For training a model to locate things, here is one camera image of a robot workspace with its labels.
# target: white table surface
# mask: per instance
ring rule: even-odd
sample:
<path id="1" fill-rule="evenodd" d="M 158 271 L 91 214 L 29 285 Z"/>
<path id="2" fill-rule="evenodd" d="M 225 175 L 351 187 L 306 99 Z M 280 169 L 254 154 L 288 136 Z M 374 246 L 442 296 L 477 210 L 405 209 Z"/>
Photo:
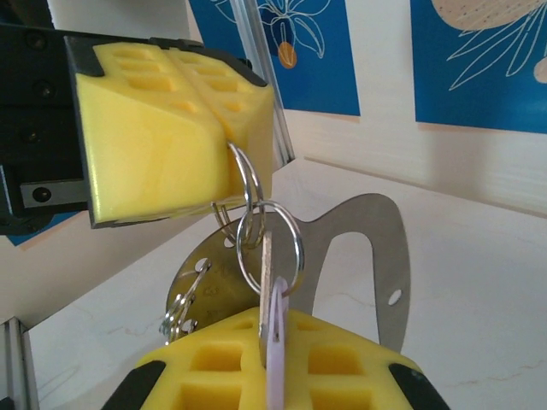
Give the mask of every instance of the white table surface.
<path id="1" fill-rule="evenodd" d="M 304 160 L 274 176 L 273 198 L 301 220 L 367 192 L 397 203 L 409 239 L 403 354 L 454 409 L 545 408 L 547 220 Z M 201 220 L 31 330 L 42 410 L 100 408 L 162 346 L 169 285 L 214 229 L 213 218 Z M 314 315 L 377 340 L 367 243 L 333 241 Z"/>

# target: rectangular slot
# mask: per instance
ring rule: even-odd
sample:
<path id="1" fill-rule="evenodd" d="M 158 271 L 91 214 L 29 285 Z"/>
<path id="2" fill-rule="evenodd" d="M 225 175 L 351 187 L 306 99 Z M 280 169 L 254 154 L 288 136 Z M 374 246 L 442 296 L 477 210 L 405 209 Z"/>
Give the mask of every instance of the rectangular slot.
<path id="1" fill-rule="evenodd" d="M 253 322 L 250 320 L 245 320 L 243 322 L 239 322 L 235 327 L 233 328 L 235 331 L 244 331 L 246 329 L 252 329 L 253 328 Z"/>
<path id="2" fill-rule="evenodd" d="M 126 71 L 143 71 L 159 73 L 160 65 L 153 61 L 118 60 L 118 65 Z"/>
<path id="3" fill-rule="evenodd" d="M 313 410 L 372 410 L 368 390 L 311 389 Z"/>
<path id="4" fill-rule="evenodd" d="M 209 87 L 216 91 L 241 91 L 241 87 L 239 87 L 238 81 L 236 79 L 205 79 L 205 82 L 209 84 Z"/>
<path id="5" fill-rule="evenodd" d="M 309 351 L 309 374 L 362 375 L 359 355 L 352 349 L 338 344 L 320 344 Z"/>
<path id="6" fill-rule="evenodd" d="M 173 105 L 174 107 L 176 107 L 178 109 L 181 109 L 183 111 L 187 111 L 189 113 L 196 113 L 197 112 L 196 104 L 194 104 L 193 102 L 177 101 L 177 102 L 172 102 L 171 105 Z"/>
<path id="7" fill-rule="evenodd" d="M 206 372 L 241 372 L 243 348 L 236 343 L 202 346 L 193 357 L 190 370 Z"/>
<path id="8" fill-rule="evenodd" d="M 241 102 L 237 102 L 237 101 L 224 102 L 224 106 L 228 108 L 228 110 L 232 111 L 233 113 L 238 113 L 239 111 L 243 109 L 243 105 L 241 104 Z"/>
<path id="9" fill-rule="evenodd" d="M 196 65 L 194 67 L 194 71 L 202 75 L 219 75 L 219 76 L 226 75 L 225 68 L 214 67 L 214 66 Z"/>
<path id="10" fill-rule="evenodd" d="M 321 330 L 319 325 L 307 320 L 298 321 L 297 329 L 300 331 L 320 331 Z"/>
<path id="11" fill-rule="evenodd" d="M 150 53 L 147 50 L 139 50 L 137 47 L 127 47 L 114 52 L 116 57 L 135 58 L 137 60 L 151 60 Z"/>
<path id="12" fill-rule="evenodd" d="M 196 53 L 181 52 L 178 55 L 179 60 L 185 62 L 186 64 L 195 64 L 199 63 L 199 55 Z"/>
<path id="13" fill-rule="evenodd" d="M 127 76 L 127 82 L 133 88 L 147 91 L 173 91 L 174 84 L 168 77 L 160 75 Z"/>
<path id="14" fill-rule="evenodd" d="M 183 384 L 172 410 L 239 410 L 240 386 Z"/>

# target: metal key blade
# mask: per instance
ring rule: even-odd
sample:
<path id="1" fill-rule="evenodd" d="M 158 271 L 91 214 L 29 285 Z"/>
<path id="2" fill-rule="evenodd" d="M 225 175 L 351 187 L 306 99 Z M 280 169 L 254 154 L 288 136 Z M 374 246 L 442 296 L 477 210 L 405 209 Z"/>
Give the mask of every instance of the metal key blade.
<path id="1" fill-rule="evenodd" d="M 260 305 L 258 338 L 260 359 L 266 366 L 266 343 L 268 339 L 268 324 L 270 317 L 270 301 L 272 299 L 272 232 L 266 231 L 262 239 L 262 269 L 260 277 Z"/>

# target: small metal ring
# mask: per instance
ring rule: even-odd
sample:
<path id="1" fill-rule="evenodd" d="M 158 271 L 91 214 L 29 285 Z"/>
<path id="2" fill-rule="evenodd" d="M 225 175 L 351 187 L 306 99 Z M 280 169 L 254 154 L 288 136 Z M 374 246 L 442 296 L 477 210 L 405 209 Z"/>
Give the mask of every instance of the small metal ring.
<path id="1" fill-rule="evenodd" d="M 270 207 L 272 208 L 283 220 L 285 223 L 289 226 L 289 230 L 292 234 L 292 240 L 294 243 L 294 250 L 295 250 L 295 256 L 297 260 L 297 266 L 295 268 L 294 277 L 292 279 L 291 286 L 289 286 L 289 289 L 287 289 L 285 292 L 283 292 L 283 297 L 290 295 L 292 292 L 294 292 L 300 284 L 302 283 L 302 277 L 301 273 L 304 270 L 304 247 L 303 247 L 303 240 L 302 240 L 302 234 L 300 233 L 300 229 L 298 228 L 297 222 L 292 217 L 291 213 L 283 207 L 281 204 L 275 202 L 275 201 L 269 201 L 269 200 L 263 200 L 259 202 L 255 202 L 253 204 L 253 208 L 258 207 Z M 241 220 L 239 220 L 238 223 L 238 230 L 236 233 L 236 252 L 238 254 L 238 262 L 239 262 L 239 268 L 241 269 L 241 273 L 243 274 L 245 280 L 247 281 L 247 284 L 255 291 L 257 294 L 260 295 L 260 288 L 261 286 L 256 282 L 256 280 L 252 277 L 252 275 L 247 272 L 247 269 L 245 268 L 245 264 L 243 261 L 243 226 L 246 223 L 246 219 L 249 217 L 252 217 L 252 209 L 246 210 L 244 215 L 241 217 Z"/>
<path id="2" fill-rule="evenodd" d="M 211 203 L 211 207 L 213 208 L 213 214 L 215 214 L 216 222 L 221 227 L 221 231 L 226 236 L 228 241 L 232 243 L 232 245 L 236 244 L 236 234 L 233 232 L 232 227 L 230 224 L 232 221 L 230 220 L 230 215 L 228 214 L 228 210 L 226 209 L 226 205 L 219 206 L 213 202 Z"/>
<path id="3" fill-rule="evenodd" d="M 259 214 L 261 215 L 258 233 L 252 243 L 249 241 L 252 233 L 253 220 L 251 222 L 248 220 L 245 221 L 245 235 L 243 238 L 243 244 L 245 247 L 253 249 L 262 242 L 262 237 L 264 236 L 264 231 L 266 229 L 266 210 L 263 206 L 255 206 L 256 202 L 261 202 L 264 200 L 264 192 L 262 190 L 262 184 L 258 178 L 258 174 L 256 173 L 256 170 L 253 167 L 249 157 L 235 143 L 228 142 L 228 147 L 233 152 L 239 172 L 241 173 L 241 178 L 243 180 L 246 211 L 248 214 L 252 214 L 254 208 L 259 208 Z M 253 185 L 255 187 L 256 201 L 253 201 Z M 220 210 L 215 203 L 213 203 L 212 206 L 215 211 L 215 218 L 221 228 L 223 228 L 223 233 L 231 243 L 235 244 L 237 235 L 233 233 L 233 229 L 229 226 L 232 221 L 230 220 L 226 206 L 221 205 Z"/>
<path id="4" fill-rule="evenodd" d="M 190 305 L 193 303 L 192 297 L 196 293 L 196 289 L 205 276 L 205 273 L 211 266 L 211 261 L 207 259 L 198 271 L 194 271 L 194 273 L 197 273 L 197 278 L 191 284 L 190 289 L 184 295 L 178 294 L 169 310 L 165 313 L 165 317 L 160 325 L 160 332 L 168 337 L 169 343 L 172 343 L 179 338 L 179 333 L 181 331 L 180 327 L 188 314 Z"/>

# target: yellow foam gripper pad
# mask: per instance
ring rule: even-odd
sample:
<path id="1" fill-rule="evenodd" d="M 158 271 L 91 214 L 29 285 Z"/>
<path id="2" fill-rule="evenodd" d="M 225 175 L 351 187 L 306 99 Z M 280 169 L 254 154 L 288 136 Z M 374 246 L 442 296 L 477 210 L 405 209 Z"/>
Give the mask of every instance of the yellow foam gripper pad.
<path id="1" fill-rule="evenodd" d="M 240 204 L 228 141 L 270 195 L 271 86 L 204 48 L 104 42 L 66 39 L 94 227 Z"/>
<path id="2" fill-rule="evenodd" d="M 142 409 L 265 410 L 266 373 L 257 322 L 255 307 L 147 354 L 138 369 L 161 363 L 164 368 L 142 399 Z M 400 354 L 290 311 L 285 409 L 411 410 L 390 372 L 392 364 L 421 374 L 412 360 Z"/>

